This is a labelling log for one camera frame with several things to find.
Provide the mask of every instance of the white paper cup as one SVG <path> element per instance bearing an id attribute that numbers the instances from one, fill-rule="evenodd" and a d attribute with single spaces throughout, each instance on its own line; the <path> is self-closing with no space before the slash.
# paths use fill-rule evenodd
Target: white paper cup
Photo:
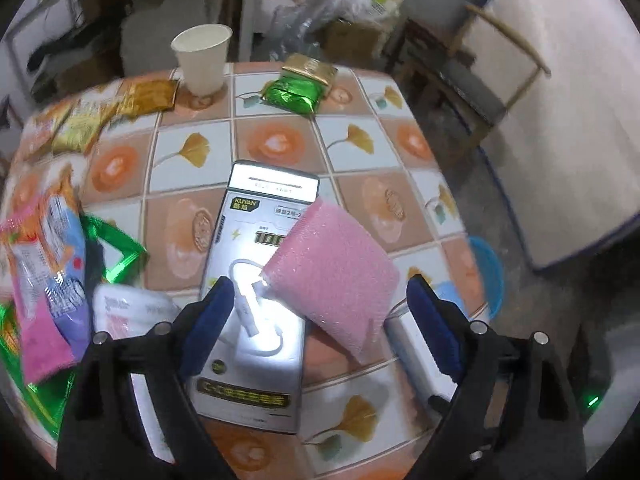
<path id="1" fill-rule="evenodd" d="M 192 94 L 204 97 L 222 88 L 232 34 L 226 25 L 207 23 L 188 28 L 171 42 L 184 82 Z"/>

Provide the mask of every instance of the gold foil package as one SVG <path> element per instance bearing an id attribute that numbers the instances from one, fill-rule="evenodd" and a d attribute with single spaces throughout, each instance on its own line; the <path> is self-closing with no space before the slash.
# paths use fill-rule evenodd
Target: gold foil package
<path id="1" fill-rule="evenodd" d="M 74 108 L 57 132 L 51 150 L 86 154 L 100 135 L 102 127 L 116 111 L 117 102 L 81 103 Z"/>
<path id="2" fill-rule="evenodd" d="M 51 105 L 31 119 L 24 128 L 14 160 L 21 162 L 46 152 L 76 101 L 75 99 L 65 99 Z"/>
<path id="3" fill-rule="evenodd" d="M 124 94 L 116 113 L 133 118 L 169 110 L 174 107 L 177 89 L 178 82 L 173 80 L 133 83 Z"/>
<path id="4" fill-rule="evenodd" d="M 282 66 L 281 75 L 288 77 L 301 76 L 316 81 L 323 86 L 324 95 L 326 95 L 331 90 L 337 73 L 338 69 L 329 63 L 324 63 L 302 54 L 291 54 Z"/>

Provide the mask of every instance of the power bank box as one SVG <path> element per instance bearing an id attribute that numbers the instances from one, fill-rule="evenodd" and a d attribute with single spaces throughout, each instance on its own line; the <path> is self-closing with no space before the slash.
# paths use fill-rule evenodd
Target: power bank box
<path id="1" fill-rule="evenodd" d="M 305 320 L 270 300 L 262 268 L 318 196 L 315 175 L 238 160 L 218 214 L 200 297 L 220 276 L 236 290 L 190 397 L 204 416 L 258 430 L 296 433 Z"/>

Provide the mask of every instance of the label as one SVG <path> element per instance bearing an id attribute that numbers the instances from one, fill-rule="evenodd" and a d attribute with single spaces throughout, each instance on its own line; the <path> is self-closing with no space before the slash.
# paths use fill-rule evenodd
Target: label
<path id="1" fill-rule="evenodd" d="M 263 408 L 286 408 L 290 403 L 290 397 L 286 394 L 240 388 L 204 377 L 198 378 L 196 389 L 201 394 Z"/>
<path id="2" fill-rule="evenodd" d="M 214 242 L 215 244 L 217 244 L 220 241 L 220 237 L 222 236 L 222 228 L 224 226 L 225 226 L 225 216 L 220 215 L 220 225 L 218 226 L 218 232 L 216 233 L 216 241 Z"/>
<path id="3" fill-rule="evenodd" d="M 270 245 L 279 247 L 287 235 L 279 235 L 277 233 L 268 233 L 266 231 L 256 231 L 254 243 L 262 245 Z"/>
<path id="4" fill-rule="evenodd" d="M 71 276 L 65 276 L 62 272 L 57 272 L 45 287 L 45 294 L 49 301 L 51 317 L 54 319 L 74 312 L 85 300 L 82 283 Z"/>
<path id="5" fill-rule="evenodd" d="M 36 303 L 47 284 L 50 269 L 42 244 L 14 244 L 11 246 L 15 266 L 20 283 L 20 295 L 24 307 L 24 317 L 33 319 L 36 314 Z"/>
<path id="6" fill-rule="evenodd" d="M 235 196 L 231 201 L 231 205 L 229 206 L 229 209 L 236 209 L 238 211 L 247 211 L 250 213 L 251 211 L 255 211 L 256 209 L 258 209 L 259 205 L 260 205 L 259 200 L 255 200 L 253 198 L 245 198 L 243 196 Z"/>
<path id="7" fill-rule="evenodd" d="M 129 303 L 120 298 L 111 298 L 110 296 L 104 297 L 104 309 L 107 312 L 111 312 L 111 309 L 116 310 L 129 310 Z"/>
<path id="8" fill-rule="evenodd" d="M 47 214 L 42 219 L 44 238 L 58 262 L 62 260 L 65 253 L 65 237 L 71 229 L 66 212 L 65 199 L 54 195 L 49 199 Z"/>
<path id="9" fill-rule="evenodd" d="M 302 216 L 302 211 L 300 211 L 299 209 L 293 209 L 281 205 L 276 206 L 274 213 L 276 213 L 276 215 L 285 216 L 286 218 L 293 218 L 295 220 Z"/>

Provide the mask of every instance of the snack wrapper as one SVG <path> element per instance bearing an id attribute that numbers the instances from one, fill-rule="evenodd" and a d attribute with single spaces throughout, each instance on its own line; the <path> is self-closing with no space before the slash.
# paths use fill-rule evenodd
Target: snack wrapper
<path id="1" fill-rule="evenodd" d="M 20 333 L 15 307 L 11 303 L 0 303 L 0 360 L 31 413 L 57 440 L 66 400 L 74 383 L 74 372 L 62 370 L 38 385 L 24 382 L 20 367 Z"/>
<path id="2" fill-rule="evenodd" d="M 315 113 L 321 97 L 320 83 L 306 78 L 284 76 L 271 83 L 262 94 L 262 100 L 268 104 L 301 115 Z"/>
<path id="3" fill-rule="evenodd" d="M 116 111 L 117 102 L 87 102 L 77 105 L 57 132 L 51 144 L 54 153 L 87 154 L 98 140 L 102 127 Z"/>
<path id="4" fill-rule="evenodd" d="M 65 167 L 58 183 L 2 226 L 20 322 L 22 373 L 37 383 L 79 361 L 90 339 L 84 235 Z"/>
<path id="5" fill-rule="evenodd" d="M 14 160 L 21 162 L 45 153 L 75 104 L 75 100 L 64 100 L 32 117 L 24 127 Z"/>
<path id="6" fill-rule="evenodd" d="M 174 107 L 177 90 L 178 82 L 173 80 L 133 83 L 122 98 L 116 114 L 133 118 L 168 110 Z"/>
<path id="7" fill-rule="evenodd" d="M 104 269 L 103 277 L 109 283 L 124 283 L 140 271 L 146 256 L 145 248 L 129 235 L 92 215 L 81 215 L 80 222 L 89 240 L 102 240 L 122 253 L 120 261 L 110 269 Z"/>
<path id="8" fill-rule="evenodd" d="M 325 95 L 331 90 L 337 73 L 338 69 L 335 66 L 297 53 L 287 57 L 280 72 L 286 77 L 302 76 L 320 83 Z"/>

